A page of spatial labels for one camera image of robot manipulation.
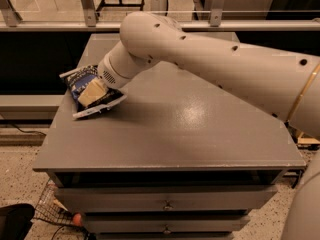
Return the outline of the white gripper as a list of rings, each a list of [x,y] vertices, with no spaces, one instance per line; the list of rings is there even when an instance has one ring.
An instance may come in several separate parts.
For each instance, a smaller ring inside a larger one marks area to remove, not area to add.
[[[122,88],[140,72],[157,63],[157,60],[130,54],[119,41],[99,62],[97,72],[100,79],[94,78],[78,90],[78,102],[83,107],[88,107],[106,95],[108,88]]]

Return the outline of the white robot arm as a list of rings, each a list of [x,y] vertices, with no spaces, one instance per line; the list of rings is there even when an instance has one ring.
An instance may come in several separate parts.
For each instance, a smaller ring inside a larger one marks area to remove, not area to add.
[[[80,94],[87,107],[160,61],[170,62],[293,128],[320,138],[320,58],[182,31],[172,18],[133,12],[120,41]]]

